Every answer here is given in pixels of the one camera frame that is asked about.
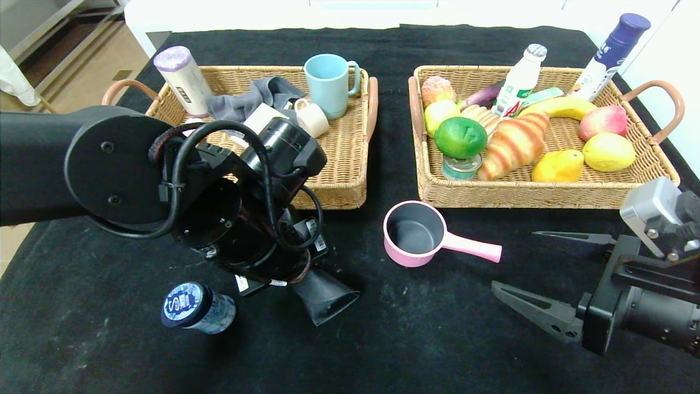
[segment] green lime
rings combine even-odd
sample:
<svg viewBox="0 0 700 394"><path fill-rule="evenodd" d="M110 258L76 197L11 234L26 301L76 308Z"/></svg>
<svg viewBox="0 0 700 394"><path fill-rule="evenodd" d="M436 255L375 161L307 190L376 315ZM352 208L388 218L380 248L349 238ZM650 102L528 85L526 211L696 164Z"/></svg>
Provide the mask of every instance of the green lime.
<svg viewBox="0 0 700 394"><path fill-rule="evenodd" d="M486 148L486 130L477 121L457 116L440 124L435 131L435 145L448 157L470 158Z"/></svg>

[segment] white bottle cap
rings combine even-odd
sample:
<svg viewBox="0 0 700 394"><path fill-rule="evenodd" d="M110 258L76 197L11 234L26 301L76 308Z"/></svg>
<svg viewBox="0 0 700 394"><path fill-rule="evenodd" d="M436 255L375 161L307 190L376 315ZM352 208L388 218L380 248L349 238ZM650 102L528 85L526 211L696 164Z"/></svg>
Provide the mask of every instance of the white bottle cap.
<svg viewBox="0 0 700 394"><path fill-rule="evenodd" d="M523 57L530 62L542 62L547 57L547 47L538 43L532 43L527 46Z"/></svg>

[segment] peach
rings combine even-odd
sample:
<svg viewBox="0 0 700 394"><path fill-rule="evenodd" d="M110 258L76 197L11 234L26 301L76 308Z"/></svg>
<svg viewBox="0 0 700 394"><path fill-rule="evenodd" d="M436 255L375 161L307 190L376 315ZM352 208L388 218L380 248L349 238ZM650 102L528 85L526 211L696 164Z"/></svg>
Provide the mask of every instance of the peach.
<svg viewBox="0 0 700 394"><path fill-rule="evenodd" d="M596 134L615 133L627 136L627 114L619 105L608 105L590 111L581 119L578 137L588 141Z"/></svg>

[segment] bread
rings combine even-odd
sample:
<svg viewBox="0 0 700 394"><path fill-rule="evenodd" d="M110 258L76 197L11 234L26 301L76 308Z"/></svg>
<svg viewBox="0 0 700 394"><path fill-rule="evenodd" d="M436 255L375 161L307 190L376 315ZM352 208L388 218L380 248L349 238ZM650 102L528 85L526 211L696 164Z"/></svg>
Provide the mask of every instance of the bread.
<svg viewBox="0 0 700 394"><path fill-rule="evenodd" d="M488 108L479 107L477 104L466 107L464 111L462 111L462 117L479 122L480 125L484 126L486 135L489 137L494 133L496 125L498 125L498 121L500 120L498 115L489 111Z"/></svg>
<svg viewBox="0 0 700 394"><path fill-rule="evenodd" d="M526 114L498 122L479 179L491 180L532 163L545 150L545 132L550 118L545 112Z"/></svg>

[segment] banana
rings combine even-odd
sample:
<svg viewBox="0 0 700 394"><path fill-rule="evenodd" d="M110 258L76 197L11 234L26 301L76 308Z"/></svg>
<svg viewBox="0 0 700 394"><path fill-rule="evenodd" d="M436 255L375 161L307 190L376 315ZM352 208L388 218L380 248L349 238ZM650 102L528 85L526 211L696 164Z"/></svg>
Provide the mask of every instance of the banana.
<svg viewBox="0 0 700 394"><path fill-rule="evenodd" d="M598 107L595 104L578 97L556 97L532 104L520 111L518 116L532 112L547 112L550 118L574 118L580 121L596 108Z"/></svg>

